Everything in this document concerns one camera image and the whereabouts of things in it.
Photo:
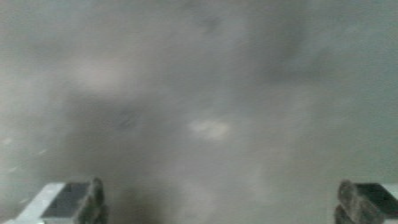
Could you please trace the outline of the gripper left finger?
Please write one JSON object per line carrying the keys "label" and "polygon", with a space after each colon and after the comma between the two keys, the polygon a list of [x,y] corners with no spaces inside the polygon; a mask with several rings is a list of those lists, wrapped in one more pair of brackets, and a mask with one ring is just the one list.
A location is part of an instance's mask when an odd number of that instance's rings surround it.
{"label": "gripper left finger", "polygon": [[108,224],[99,178],[47,183],[15,216],[17,224]]}

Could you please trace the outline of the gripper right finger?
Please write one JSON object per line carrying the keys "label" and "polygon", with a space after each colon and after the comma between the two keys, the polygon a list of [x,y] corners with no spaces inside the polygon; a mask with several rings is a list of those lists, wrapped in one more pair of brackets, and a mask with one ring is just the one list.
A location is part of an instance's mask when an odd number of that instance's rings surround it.
{"label": "gripper right finger", "polygon": [[333,224],[398,224],[398,183],[342,180]]}

